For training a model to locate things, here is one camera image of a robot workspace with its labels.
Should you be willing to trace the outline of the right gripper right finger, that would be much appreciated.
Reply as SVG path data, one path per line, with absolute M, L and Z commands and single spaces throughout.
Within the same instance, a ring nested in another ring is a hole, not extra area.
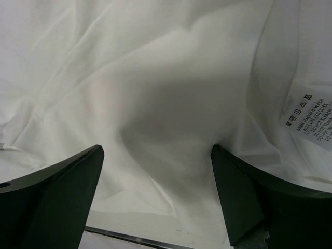
M 331 194 L 298 186 L 211 151 L 228 238 L 234 248 L 331 248 Z

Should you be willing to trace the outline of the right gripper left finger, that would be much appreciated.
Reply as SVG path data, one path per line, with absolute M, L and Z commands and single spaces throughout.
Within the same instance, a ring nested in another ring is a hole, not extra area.
M 94 145 L 1 183 L 1 248 L 78 248 L 103 160 Z

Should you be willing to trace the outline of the white t shirt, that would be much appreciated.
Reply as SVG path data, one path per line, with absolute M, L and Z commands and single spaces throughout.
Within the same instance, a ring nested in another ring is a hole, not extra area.
M 210 151 L 331 192 L 331 1 L 1 1 L 1 181 L 94 144 L 90 227 L 230 248 Z

